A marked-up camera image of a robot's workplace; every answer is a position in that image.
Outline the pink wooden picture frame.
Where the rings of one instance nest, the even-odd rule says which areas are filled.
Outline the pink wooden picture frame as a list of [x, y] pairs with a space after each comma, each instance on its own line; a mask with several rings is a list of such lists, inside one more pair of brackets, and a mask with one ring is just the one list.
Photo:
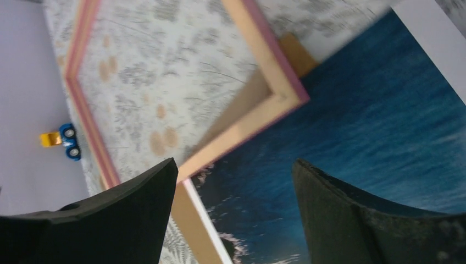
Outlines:
[[[98, 164], [102, 182], [108, 190], [119, 185], [120, 179], [105, 148], [78, 79], [99, 5], [99, 1], [80, 1], [66, 57], [64, 78], [69, 95], [78, 112], [86, 140]], [[252, 135], [259, 133], [309, 100], [307, 92], [279, 46], [278, 40], [257, 3], [255, 1], [223, 1], [223, 6], [248, 43], [271, 90], [271, 95], [181, 165], [178, 183], [193, 176], [233, 148], [238, 147]]]

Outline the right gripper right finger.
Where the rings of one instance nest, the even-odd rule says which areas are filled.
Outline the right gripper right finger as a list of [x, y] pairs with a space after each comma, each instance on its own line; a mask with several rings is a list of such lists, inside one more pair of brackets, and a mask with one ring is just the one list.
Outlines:
[[465, 214], [383, 199], [298, 159], [293, 183], [312, 263], [465, 263]]

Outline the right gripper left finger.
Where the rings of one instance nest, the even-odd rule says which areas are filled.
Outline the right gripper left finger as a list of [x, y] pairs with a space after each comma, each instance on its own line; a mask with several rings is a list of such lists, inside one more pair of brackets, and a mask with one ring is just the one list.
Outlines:
[[1, 217], [1, 263], [158, 263], [178, 175], [169, 158], [57, 211]]

